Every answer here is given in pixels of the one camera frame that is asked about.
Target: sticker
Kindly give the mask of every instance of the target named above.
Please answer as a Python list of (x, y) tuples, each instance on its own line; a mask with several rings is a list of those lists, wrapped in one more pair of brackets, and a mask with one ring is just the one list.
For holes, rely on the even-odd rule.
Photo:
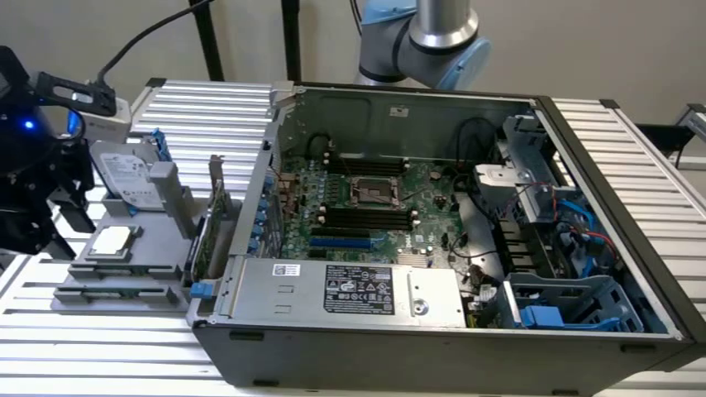
[(301, 265), (296, 263), (276, 263), (272, 266), (272, 275), (286, 275), (290, 277), (298, 277)]
[(105, 173), (122, 200), (140, 209), (164, 209), (162, 200), (149, 182), (149, 169), (134, 155), (101, 153)]
[(327, 265), (324, 282), (323, 308), (327, 312), (395, 314), (389, 267)]
[(392, 117), (407, 117), (409, 116), (409, 109), (408, 108), (397, 108), (397, 107), (389, 107), (389, 115)]

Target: warning symbols label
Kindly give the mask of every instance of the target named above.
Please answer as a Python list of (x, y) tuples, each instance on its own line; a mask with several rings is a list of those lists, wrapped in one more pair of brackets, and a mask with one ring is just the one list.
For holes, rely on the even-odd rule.
[(323, 308), (329, 313), (395, 314), (389, 267), (327, 265)]

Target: white label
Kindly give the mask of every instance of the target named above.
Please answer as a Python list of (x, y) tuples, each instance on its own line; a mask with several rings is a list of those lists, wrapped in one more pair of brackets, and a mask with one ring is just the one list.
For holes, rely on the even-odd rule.
[(389, 115), (392, 117), (407, 117), (409, 116), (409, 109), (408, 108), (396, 108), (396, 107), (391, 107), (389, 108)]
[(100, 160), (122, 200), (140, 209), (164, 209), (142, 159), (133, 155), (101, 153)]
[(301, 265), (292, 264), (292, 263), (286, 263), (286, 264), (276, 263), (274, 266), (272, 267), (272, 275), (288, 275), (292, 277), (297, 277), (300, 267)]

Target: black metal pole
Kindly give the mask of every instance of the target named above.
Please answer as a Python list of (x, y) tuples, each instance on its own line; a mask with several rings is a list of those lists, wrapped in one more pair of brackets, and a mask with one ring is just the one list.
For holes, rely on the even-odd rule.
[[(200, 0), (188, 0), (188, 5), (193, 6), (197, 2)], [(213, 30), (213, 20), (210, 18), (210, 4), (206, 4), (193, 12), (193, 18), (196, 20), (196, 30), (198, 31), (202, 57), (206, 62), (208, 78), (210, 81), (225, 81), (222, 64), (220, 63), (216, 31)]]
[(281, 4), (286, 80), (301, 81), (301, 56), (298, 54), (298, 0), (281, 0)]

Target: motherboard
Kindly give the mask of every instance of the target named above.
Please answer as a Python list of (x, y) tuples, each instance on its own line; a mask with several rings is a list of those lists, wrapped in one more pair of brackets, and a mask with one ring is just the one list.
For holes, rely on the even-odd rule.
[(281, 258), (461, 267), (448, 251), (463, 233), (448, 165), (292, 157), (281, 170)]

